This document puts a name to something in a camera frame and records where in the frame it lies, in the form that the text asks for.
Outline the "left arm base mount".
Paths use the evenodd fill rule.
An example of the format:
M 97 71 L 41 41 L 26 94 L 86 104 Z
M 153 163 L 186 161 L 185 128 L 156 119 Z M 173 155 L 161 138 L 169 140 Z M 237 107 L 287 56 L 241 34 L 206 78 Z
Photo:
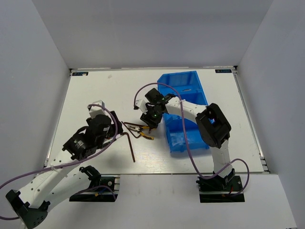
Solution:
M 90 181 L 86 189 L 69 198 L 70 202 L 115 202 L 120 188 L 120 177 L 102 175 L 92 166 L 81 167 L 79 171 Z

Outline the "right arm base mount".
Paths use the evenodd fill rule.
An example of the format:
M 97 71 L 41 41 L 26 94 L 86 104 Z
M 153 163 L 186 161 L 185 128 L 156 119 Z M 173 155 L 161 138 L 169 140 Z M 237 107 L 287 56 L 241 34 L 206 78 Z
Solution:
M 234 176 L 226 186 L 218 183 L 214 178 L 204 180 L 201 177 L 198 177 L 196 184 L 199 188 L 201 203 L 245 202 L 244 193 L 241 191 L 243 186 L 240 176 Z

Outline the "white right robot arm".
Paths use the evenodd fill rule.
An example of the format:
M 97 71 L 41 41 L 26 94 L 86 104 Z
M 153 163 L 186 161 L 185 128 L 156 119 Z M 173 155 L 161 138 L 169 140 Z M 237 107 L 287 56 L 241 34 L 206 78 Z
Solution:
M 217 104 L 199 105 L 183 100 L 174 94 L 162 95 L 157 89 L 151 89 L 143 99 L 134 100 L 134 109 L 142 111 L 141 120 L 150 129 L 157 128 L 164 114 L 178 115 L 197 124 L 202 140 L 210 147 L 213 158 L 213 175 L 202 177 L 212 180 L 220 190 L 227 190 L 233 183 L 235 170 L 229 155 L 229 137 L 231 125 Z

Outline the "yellow handled pliers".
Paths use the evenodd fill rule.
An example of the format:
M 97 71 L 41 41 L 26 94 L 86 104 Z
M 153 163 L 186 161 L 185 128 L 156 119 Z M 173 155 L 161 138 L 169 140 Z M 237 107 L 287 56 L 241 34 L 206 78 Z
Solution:
M 144 131 L 148 131 L 148 133 L 150 133 L 152 131 L 152 129 L 149 126 L 146 125 L 140 125 L 140 124 L 134 124 L 134 123 L 129 123 L 129 122 L 125 122 L 129 127 L 133 127 L 134 129 L 136 129 L 140 134 L 141 137 L 147 139 L 147 140 L 154 140 L 153 136 L 149 136 L 147 135 Z

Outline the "long dark hex key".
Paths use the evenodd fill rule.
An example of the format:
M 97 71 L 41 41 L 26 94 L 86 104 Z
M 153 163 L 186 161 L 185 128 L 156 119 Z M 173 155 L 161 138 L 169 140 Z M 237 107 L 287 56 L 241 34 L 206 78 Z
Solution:
M 134 151 L 133 151 L 133 147 L 132 147 L 132 142 L 131 142 L 130 135 L 129 135 L 127 132 L 123 132 L 123 133 L 119 134 L 119 136 L 117 137 L 117 139 L 118 139 L 119 137 L 123 137 L 123 136 L 126 136 L 127 139 L 128 139 L 129 148 L 130 148 L 130 152 L 131 152 L 131 155 L 132 155 L 132 160 L 133 160 L 133 162 L 135 163 L 136 160 L 135 160 L 135 156 L 134 156 Z

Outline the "short dark hex key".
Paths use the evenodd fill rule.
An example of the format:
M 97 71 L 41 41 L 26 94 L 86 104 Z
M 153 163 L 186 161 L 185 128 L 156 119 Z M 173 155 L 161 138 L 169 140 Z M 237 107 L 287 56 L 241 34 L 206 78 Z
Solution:
M 134 138 L 138 139 L 141 137 L 141 134 L 133 127 L 129 127 L 125 122 L 122 122 L 122 125 L 131 133 Z

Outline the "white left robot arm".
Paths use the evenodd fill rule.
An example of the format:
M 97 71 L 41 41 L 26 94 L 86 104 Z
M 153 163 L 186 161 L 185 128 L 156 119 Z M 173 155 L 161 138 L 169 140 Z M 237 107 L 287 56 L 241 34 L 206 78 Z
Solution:
M 84 192 L 107 192 L 115 201 L 117 195 L 109 182 L 114 177 L 103 177 L 93 166 L 82 167 L 83 160 L 104 151 L 115 134 L 123 132 L 114 111 L 91 115 L 83 126 L 63 145 L 48 167 L 36 172 L 36 177 L 18 190 L 10 190 L 6 199 L 28 229 L 39 226 L 59 203 Z

